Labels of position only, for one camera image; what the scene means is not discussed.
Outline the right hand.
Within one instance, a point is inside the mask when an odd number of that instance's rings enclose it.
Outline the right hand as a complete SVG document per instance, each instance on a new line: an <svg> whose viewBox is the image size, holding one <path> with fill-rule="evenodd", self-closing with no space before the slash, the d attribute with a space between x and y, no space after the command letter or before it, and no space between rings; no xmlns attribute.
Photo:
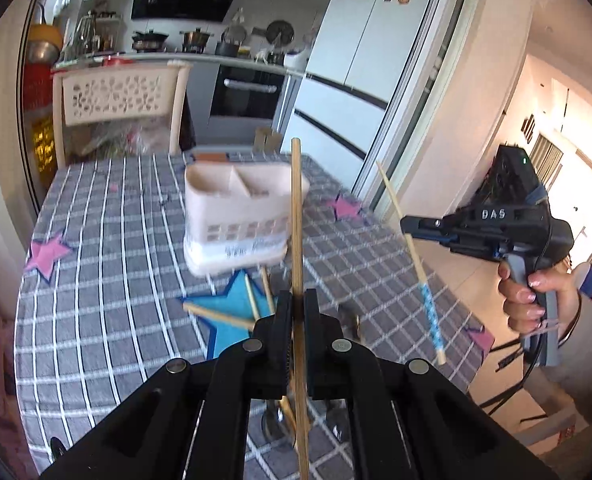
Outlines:
<svg viewBox="0 0 592 480"><path fill-rule="evenodd" d="M556 292L558 339L567 335L581 305L579 292L570 274L561 273L555 268L540 270L527 278L526 285L521 285L512 279L512 272L506 262L498 265L497 273L500 277L497 289L504 297L503 311L511 330L527 335L539 328L545 309L538 303L536 294Z"/></svg>

